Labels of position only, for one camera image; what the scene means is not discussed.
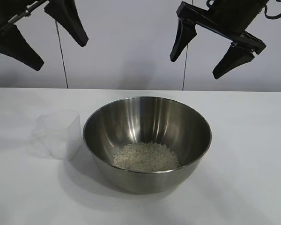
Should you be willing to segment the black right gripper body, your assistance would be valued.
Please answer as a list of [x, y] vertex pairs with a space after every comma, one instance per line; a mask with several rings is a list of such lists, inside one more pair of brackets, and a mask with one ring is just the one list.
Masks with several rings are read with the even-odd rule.
[[221, 35], [237, 45], [260, 54], [265, 43], [248, 33], [246, 28], [266, 7], [265, 0], [208, 0], [208, 9], [182, 1], [177, 9], [178, 18], [185, 18]]

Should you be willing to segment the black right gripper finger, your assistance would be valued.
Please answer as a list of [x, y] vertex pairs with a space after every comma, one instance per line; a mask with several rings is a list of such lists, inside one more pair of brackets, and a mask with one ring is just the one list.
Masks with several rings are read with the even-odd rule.
[[241, 45], [231, 45], [213, 69], [213, 76], [215, 79], [219, 79], [236, 67], [251, 62], [254, 58], [252, 50]]
[[184, 48], [196, 35], [197, 32], [193, 22], [187, 21], [185, 18], [178, 19], [177, 34], [170, 53], [171, 62], [175, 62], [179, 58]]

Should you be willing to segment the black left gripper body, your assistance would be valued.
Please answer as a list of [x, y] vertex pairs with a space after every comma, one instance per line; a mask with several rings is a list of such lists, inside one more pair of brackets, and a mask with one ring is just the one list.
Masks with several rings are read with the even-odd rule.
[[0, 34], [31, 13], [46, 0], [0, 0]]

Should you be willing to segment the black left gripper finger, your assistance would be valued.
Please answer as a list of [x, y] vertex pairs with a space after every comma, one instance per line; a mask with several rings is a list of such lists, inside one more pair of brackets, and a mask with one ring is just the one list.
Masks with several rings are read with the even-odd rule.
[[39, 71], [44, 64], [42, 58], [30, 47], [16, 25], [4, 30], [0, 36], [0, 53], [14, 58]]
[[89, 38], [80, 21], [74, 0], [50, 0], [44, 11], [56, 20], [76, 41], [84, 47]]

